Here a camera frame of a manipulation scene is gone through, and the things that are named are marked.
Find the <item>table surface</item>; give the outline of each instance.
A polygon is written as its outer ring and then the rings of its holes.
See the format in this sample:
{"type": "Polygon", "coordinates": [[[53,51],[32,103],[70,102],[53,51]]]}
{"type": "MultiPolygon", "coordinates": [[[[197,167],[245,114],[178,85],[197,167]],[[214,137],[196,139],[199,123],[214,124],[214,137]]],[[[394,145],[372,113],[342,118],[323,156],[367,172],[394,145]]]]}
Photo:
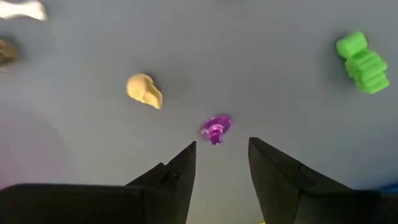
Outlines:
{"type": "Polygon", "coordinates": [[[398,180],[398,1],[46,0],[49,20],[0,21],[22,50],[0,76],[0,187],[122,185],[229,113],[224,143],[198,142],[188,223],[262,220],[249,175],[257,136],[356,189],[398,180]],[[361,30],[390,87],[359,92],[335,42],[361,30]],[[152,75],[156,110],[126,95],[152,75]]]}

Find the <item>toy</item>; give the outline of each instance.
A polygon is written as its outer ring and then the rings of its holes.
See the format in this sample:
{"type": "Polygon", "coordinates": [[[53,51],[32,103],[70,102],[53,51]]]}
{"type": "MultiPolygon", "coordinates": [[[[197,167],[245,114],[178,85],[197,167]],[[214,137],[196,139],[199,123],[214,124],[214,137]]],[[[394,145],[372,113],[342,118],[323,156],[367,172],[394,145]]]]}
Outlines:
{"type": "Polygon", "coordinates": [[[162,93],[154,86],[151,77],[146,74],[135,74],[127,81],[127,94],[156,109],[161,109],[163,106],[162,93]]]}
{"type": "Polygon", "coordinates": [[[387,63],[377,53],[368,50],[368,42],[362,32],[339,40],[336,48],[346,59],[348,76],[354,79],[360,90],[373,94],[389,86],[385,74],[387,63]]]}
{"type": "Polygon", "coordinates": [[[8,41],[0,39],[0,67],[15,62],[18,58],[17,48],[8,41]]]}
{"type": "Polygon", "coordinates": [[[47,20],[43,4],[36,0],[22,3],[9,3],[0,0],[0,17],[3,19],[12,19],[22,16],[29,16],[40,21],[47,20]]]}
{"type": "Polygon", "coordinates": [[[229,115],[219,115],[210,118],[200,128],[200,134],[203,140],[210,141],[213,145],[222,142],[221,136],[231,127],[232,119],[229,115]]]}

